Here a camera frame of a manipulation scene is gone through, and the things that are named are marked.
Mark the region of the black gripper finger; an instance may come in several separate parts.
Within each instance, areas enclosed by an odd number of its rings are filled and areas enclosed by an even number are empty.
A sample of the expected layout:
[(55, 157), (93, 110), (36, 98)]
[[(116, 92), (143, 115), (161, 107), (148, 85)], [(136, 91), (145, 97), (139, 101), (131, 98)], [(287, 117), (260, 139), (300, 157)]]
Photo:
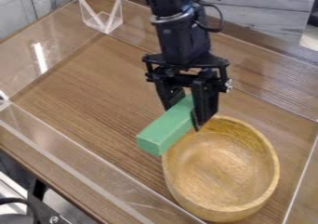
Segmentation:
[(180, 86), (171, 85), (167, 81), (156, 81), (155, 88), (165, 110), (186, 97), (184, 89)]
[(219, 109), (219, 91), (211, 84), (195, 80), (191, 85), (194, 109), (191, 120), (195, 130), (199, 131)]

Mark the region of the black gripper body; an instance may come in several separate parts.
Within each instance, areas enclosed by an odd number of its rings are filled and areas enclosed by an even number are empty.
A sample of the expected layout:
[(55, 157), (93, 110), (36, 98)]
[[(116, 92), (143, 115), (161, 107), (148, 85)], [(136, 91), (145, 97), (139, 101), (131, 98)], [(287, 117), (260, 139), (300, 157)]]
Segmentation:
[(155, 84), (159, 94), (172, 94), (177, 89), (191, 87), (195, 80), (223, 93), (232, 89), (227, 76), (230, 61), (210, 53), (186, 64), (167, 63), (161, 54), (145, 55), (141, 61), (147, 66), (147, 81)]

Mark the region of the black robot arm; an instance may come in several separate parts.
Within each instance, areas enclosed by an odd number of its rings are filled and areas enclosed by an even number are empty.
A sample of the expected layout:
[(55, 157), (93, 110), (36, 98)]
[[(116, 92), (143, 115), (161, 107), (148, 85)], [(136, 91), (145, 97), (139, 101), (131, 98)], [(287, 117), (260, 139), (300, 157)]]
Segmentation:
[(145, 0), (149, 23), (155, 28), (160, 52), (143, 57), (147, 80), (155, 84), (165, 109), (191, 90), (190, 117), (200, 128), (219, 109), (219, 94), (231, 89), (227, 59), (211, 53), (210, 34), (222, 30), (207, 25), (204, 0)]

